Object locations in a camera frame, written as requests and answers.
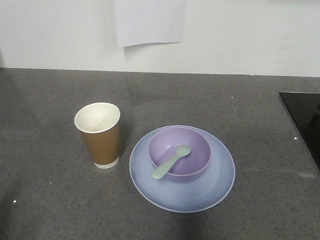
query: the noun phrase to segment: paper cup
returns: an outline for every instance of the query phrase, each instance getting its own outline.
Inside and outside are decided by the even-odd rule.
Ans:
[[[108,169],[119,161],[119,119],[119,108],[106,102],[89,104],[74,117],[74,124],[98,168]]]

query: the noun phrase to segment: blue plate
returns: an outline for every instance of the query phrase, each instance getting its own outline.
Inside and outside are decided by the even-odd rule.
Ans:
[[[205,170],[192,178],[166,175],[154,179],[148,153],[150,139],[160,130],[185,127],[201,134],[209,143],[211,159]],[[149,202],[175,213],[196,213],[212,208],[230,192],[235,181],[235,164],[228,149],[210,133],[192,126],[165,126],[149,132],[135,145],[129,170],[136,189]]]

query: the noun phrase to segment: mint green spoon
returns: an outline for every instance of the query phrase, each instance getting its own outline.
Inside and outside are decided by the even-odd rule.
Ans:
[[[167,172],[176,164],[176,162],[184,156],[187,156],[191,153],[191,148],[186,145],[180,145],[175,150],[175,156],[165,163],[158,166],[155,170],[152,171],[151,176],[155,179],[161,179]]]

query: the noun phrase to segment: white paper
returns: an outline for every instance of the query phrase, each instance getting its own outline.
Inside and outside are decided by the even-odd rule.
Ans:
[[[182,42],[186,0],[114,0],[114,3],[119,47]]]

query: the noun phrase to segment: white cup bottom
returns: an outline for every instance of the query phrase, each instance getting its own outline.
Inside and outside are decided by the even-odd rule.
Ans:
[[[94,165],[100,169],[109,169],[109,168],[112,168],[114,165],[116,165],[118,162],[119,162],[119,157],[115,161],[109,164],[101,165],[101,164],[94,163]]]

